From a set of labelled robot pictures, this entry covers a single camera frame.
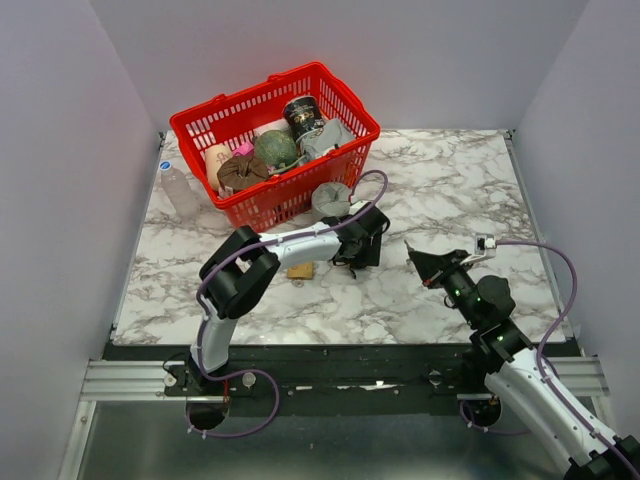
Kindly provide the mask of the brass padlock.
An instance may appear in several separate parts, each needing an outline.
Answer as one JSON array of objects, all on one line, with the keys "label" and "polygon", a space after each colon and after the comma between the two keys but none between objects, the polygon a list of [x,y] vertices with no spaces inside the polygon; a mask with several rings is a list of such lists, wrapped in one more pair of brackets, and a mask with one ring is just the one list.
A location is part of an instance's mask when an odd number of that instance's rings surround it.
[{"label": "brass padlock", "polygon": [[287,277],[292,280],[310,280],[314,277],[314,263],[305,262],[287,269]]}]

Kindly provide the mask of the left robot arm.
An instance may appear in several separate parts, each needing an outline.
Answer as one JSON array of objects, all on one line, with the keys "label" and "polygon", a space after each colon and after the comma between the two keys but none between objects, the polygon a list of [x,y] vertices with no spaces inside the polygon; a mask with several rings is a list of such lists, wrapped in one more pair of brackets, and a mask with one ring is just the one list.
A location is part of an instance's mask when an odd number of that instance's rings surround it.
[{"label": "left robot arm", "polygon": [[249,226],[234,231],[199,272],[196,301],[203,318],[191,346],[188,384],[201,395],[220,387],[237,321],[257,306],[278,272],[309,262],[352,271],[377,266],[390,224],[373,203],[362,202],[343,217],[285,234],[259,234]]}]

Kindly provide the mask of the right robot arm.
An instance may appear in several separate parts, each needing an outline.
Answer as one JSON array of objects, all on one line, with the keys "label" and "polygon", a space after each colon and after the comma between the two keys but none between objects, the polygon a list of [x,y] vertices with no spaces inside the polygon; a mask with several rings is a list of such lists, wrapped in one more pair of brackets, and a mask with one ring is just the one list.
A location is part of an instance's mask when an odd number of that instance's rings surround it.
[{"label": "right robot arm", "polygon": [[471,360],[460,367],[469,390],[486,388],[544,445],[566,479],[636,479],[639,442],[621,437],[593,415],[560,381],[511,318],[515,301],[507,279],[473,280],[469,253],[435,255],[409,249],[422,284],[446,292],[472,329]]}]

